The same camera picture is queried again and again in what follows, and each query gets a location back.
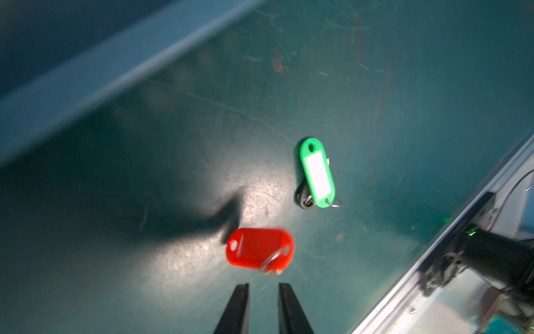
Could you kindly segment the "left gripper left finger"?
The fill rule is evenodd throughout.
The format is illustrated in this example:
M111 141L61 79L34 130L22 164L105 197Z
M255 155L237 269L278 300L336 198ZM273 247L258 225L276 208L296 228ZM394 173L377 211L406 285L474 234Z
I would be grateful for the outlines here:
M249 334L250 285L237 285L222 313L214 334Z

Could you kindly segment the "key with light green tag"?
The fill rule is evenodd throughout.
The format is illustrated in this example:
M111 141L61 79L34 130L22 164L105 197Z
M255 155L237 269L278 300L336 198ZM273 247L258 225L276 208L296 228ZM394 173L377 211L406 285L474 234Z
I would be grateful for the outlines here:
M307 137L298 145L298 156L304 180L297 193L297 202L304 210L340 208L342 202L336 196L336 187L330 169L330 161L320 140Z

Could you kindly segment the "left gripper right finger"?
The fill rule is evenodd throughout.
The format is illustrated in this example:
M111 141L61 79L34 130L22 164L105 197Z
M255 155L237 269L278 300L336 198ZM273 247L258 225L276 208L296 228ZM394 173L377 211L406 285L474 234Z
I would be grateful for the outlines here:
M278 324L280 334L314 334L314 331L288 283L278 285Z

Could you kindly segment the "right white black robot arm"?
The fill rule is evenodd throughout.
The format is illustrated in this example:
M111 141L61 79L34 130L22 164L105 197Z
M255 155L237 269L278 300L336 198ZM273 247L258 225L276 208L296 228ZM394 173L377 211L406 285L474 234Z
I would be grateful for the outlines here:
M446 287L461 268L475 271L485 281L493 302L482 303L476 333L483 333L498 308L510 297L533 305L533 247L525 242L488 232L474 224L446 236L419 267L422 295L429 297Z

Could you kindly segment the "key with red tag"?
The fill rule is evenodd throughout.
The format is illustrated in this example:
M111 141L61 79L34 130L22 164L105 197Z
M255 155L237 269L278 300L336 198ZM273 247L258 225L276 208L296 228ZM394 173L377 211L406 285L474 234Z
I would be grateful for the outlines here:
M239 228L229 237L225 256L235 266L281 274L292 262L293 237L280 228Z

